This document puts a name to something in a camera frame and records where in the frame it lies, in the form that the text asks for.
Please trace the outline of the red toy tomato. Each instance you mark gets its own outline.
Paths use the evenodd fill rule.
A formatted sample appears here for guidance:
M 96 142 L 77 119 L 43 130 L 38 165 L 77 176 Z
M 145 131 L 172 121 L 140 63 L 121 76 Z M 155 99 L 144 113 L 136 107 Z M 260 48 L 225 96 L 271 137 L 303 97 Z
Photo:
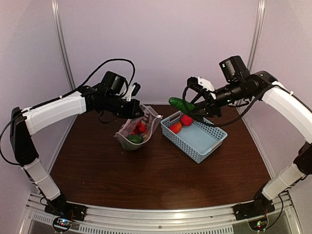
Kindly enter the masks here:
M 180 120 L 182 126 L 188 127 L 193 123 L 193 119 L 188 115 L 183 115 Z

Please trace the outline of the green toy cucumber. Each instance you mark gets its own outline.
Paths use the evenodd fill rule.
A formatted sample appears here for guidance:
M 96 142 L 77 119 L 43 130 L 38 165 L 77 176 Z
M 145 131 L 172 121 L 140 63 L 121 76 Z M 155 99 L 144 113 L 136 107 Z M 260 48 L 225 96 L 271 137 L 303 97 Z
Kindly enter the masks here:
M 183 99 L 178 98 L 178 97 L 170 97 L 169 98 L 169 104 L 180 110 L 181 112 L 188 114 L 188 112 L 191 112 L 194 108 L 195 105 L 189 102 L 186 102 L 186 106 L 184 105 Z

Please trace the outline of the orange red toy pepper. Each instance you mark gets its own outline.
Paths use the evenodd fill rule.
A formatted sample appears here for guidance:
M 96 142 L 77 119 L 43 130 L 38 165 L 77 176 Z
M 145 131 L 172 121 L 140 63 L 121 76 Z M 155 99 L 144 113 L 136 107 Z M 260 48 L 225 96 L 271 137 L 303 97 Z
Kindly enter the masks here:
M 183 127 L 183 126 L 182 126 L 181 122 L 177 122 L 177 123 L 171 125 L 171 126 L 169 127 L 169 129 L 170 129 L 174 134 L 178 134 L 178 133 L 182 130 L 182 127 Z

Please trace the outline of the light blue plastic basket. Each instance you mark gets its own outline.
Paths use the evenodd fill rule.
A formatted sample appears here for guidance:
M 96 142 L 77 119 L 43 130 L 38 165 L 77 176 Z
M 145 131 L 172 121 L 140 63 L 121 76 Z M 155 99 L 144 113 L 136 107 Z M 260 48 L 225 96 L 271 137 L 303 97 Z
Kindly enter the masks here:
M 160 124 L 162 134 L 189 156 L 200 164 L 212 154 L 228 134 L 218 127 L 211 127 L 201 122 L 194 121 L 190 126 L 182 127 L 179 133 L 174 133 L 169 128 L 180 122 L 183 113 L 178 111 L 164 118 Z

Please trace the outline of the clear zip top bag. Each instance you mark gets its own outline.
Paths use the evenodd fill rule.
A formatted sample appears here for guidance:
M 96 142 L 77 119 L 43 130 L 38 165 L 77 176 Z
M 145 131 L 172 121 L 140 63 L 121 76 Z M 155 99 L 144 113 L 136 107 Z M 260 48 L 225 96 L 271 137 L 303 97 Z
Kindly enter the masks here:
M 128 119 L 115 133 L 114 138 L 126 151 L 134 151 L 144 146 L 152 137 L 163 116 L 151 106 L 141 104 L 144 116 Z

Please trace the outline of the green toy avocado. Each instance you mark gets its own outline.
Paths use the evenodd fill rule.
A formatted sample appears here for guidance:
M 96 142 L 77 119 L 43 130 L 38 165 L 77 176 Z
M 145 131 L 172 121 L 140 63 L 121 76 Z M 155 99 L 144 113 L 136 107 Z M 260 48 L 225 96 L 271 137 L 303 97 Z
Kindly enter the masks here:
M 133 144 L 141 144 L 143 142 L 143 138 L 140 135 L 129 135 L 127 139 Z

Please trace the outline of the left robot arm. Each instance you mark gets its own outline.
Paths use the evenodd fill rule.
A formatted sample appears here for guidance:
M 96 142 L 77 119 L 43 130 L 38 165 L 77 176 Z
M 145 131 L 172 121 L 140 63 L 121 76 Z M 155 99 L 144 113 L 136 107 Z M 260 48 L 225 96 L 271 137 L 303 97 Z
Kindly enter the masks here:
M 59 198 L 61 191 L 42 165 L 32 136 L 61 120 L 91 111 L 110 112 L 124 119 L 142 117 L 140 102 L 134 98 L 140 88 L 138 83 L 129 85 L 125 77 L 108 71 L 93 87 L 82 85 L 69 95 L 12 111 L 10 141 L 15 159 L 47 200 L 52 201 L 50 206 L 59 216 L 68 215 L 70 205 Z

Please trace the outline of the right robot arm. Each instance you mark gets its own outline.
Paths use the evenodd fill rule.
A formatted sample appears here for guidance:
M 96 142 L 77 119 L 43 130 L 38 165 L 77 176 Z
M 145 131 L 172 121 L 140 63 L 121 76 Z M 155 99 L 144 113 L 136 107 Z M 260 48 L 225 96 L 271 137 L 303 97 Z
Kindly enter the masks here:
M 192 70 L 187 75 L 189 77 L 203 76 L 215 87 L 226 84 L 224 76 L 217 68 L 217 61 L 211 60 L 214 65 L 205 62 L 192 66 Z M 265 57 L 257 55 L 252 71 L 267 71 L 280 81 L 285 88 L 294 91 L 304 103 L 312 108 L 312 66 L 303 58 L 291 58 L 283 56 Z M 222 109 L 222 117 L 214 117 L 213 123 L 225 123 L 234 119 L 230 114 L 226 114 L 226 109 Z M 283 117 L 278 111 L 257 101 L 244 116 L 245 124 L 254 134 L 254 142 L 261 149 L 261 156 L 268 166 L 268 171 L 272 176 L 276 176 L 282 169 L 293 161 L 298 150 L 304 143 L 304 138 L 300 132 Z M 312 199 L 312 176 L 308 176 L 304 181 L 300 181 L 295 187 L 290 189 L 291 197 L 295 204 L 308 206 Z

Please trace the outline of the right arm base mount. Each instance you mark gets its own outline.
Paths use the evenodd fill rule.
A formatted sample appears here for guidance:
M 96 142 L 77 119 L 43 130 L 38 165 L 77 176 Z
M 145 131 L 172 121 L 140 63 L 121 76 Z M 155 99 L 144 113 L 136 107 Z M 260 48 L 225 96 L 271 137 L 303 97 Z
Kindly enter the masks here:
M 237 203 L 233 206 L 237 221 L 246 219 L 249 227 L 256 232 L 265 231 L 269 225 L 268 213 L 274 212 L 272 200 L 268 200 L 261 192 L 258 192 L 253 201 Z

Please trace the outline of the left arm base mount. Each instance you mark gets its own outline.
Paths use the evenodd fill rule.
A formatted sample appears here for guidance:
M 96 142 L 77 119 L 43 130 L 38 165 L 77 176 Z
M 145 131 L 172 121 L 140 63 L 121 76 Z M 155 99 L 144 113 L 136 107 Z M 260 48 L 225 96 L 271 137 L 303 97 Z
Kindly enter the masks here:
M 85 220 L 87 207 L 68 202 L 63 193 L 53 200 L 49 200 L 46 196 L 43 199 L 46 201 L 44 211 L 56 216 L 52 221 L 52 228 L 56 233 L 63 234 L 71 229 L 74 222 Z

